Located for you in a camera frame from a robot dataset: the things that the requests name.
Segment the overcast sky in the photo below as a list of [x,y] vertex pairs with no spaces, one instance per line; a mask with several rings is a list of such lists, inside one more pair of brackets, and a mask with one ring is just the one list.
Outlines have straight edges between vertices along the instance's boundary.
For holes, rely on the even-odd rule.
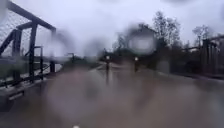
[[181,23],[181,39],[193,40],[192,29],[209,25],[224,33],[223,0],[12,0],[57,28],[67,30],[80,40],[77,47],[93,37],[112,42],[117,32],[129,24],[152,25],[156,11]]

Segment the bare tree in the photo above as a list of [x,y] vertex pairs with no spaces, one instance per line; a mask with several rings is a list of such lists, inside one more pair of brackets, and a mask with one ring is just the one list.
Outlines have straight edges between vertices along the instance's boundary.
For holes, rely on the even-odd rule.
[[180,43],[180,23],[176,19],[166,18],[158,11],[153,21],[158,38],[163,38],[168,44]]
[[201,46],[201,41],[213,36],[213,30],[211,27],[202,25],[193,29],[193,33],[196,35],[195,46]]

